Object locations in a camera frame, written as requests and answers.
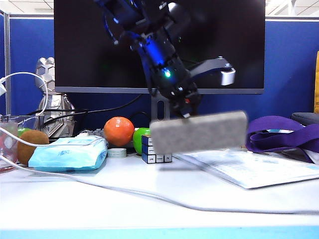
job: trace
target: green led light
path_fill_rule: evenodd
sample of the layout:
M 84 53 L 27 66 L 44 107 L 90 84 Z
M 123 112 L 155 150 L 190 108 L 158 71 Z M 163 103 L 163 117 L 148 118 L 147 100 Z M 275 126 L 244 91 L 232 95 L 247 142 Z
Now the green led light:
M 168 69 L 164 69 L 164 74 L 167 78 L 169 78 L 171 76 L 171 73 Z

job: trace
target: glass cup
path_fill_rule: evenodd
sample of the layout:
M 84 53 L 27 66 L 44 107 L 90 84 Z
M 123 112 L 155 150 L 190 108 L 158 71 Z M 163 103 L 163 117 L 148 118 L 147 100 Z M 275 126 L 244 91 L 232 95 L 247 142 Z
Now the glass cup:
M 17 136 L 17 122 L 0 122 L 0 127 Z M 2 131 L 0 131 L 0 155 L 14 163 L 17 162 L 17 140 Z M 0 160 L 0 173 L 7 172 L 12 169 L 12 166 L 3 160 Z
M 40 130 L 43 117 L 39 116 L 0 116 L 0 127 L 15 136 L 29 129 Z M 12 162 L 17 162 L 17 140 L 0 131 L 0 154 Z M 14 167 L 0 160 L 0 173 L 13 170 Z

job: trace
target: white ceiling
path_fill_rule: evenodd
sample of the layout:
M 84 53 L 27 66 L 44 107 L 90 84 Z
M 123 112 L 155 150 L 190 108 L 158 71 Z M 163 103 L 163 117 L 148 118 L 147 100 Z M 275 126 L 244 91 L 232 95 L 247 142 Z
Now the white ceiling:
M 319 0 L 265 1 L 266 15 L 319 16 Z M 0 10 L 7 13 L 53 13 L 53 2 L 54 0 L 0 0 Z
M 6 13 L 53 13 L 54 0 L 0 0 Z

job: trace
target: monitor screen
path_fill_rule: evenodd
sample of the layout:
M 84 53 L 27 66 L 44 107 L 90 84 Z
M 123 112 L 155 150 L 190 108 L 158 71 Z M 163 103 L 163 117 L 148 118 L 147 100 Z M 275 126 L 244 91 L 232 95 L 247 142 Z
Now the monitor screen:
M 264 0 L 175 0 L 190 23 L 174 42 L 186 67 L 223 56 L 235 68 L 196 79 L 202 94 L 260 94 L 264 88 Z M 115 35 L 119 26 L 111 25 Z M 55 86 L 58 92 L 147 93 L 141 59 L 127 42 L 114 45 L 94 0 L 54 1 Z

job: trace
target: white desk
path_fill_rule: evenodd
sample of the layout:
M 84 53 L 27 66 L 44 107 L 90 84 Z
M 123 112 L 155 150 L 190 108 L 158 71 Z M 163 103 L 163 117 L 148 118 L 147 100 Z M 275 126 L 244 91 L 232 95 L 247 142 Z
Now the white desk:
M 319 210 L 319 180 L 245 190 L 177 159 L 145 164 L 132 154 L 73 175 L 202 207 Z M 319 216 L 201 212 L 20 170 L 0 182 L 1 239 L 319 238 Z

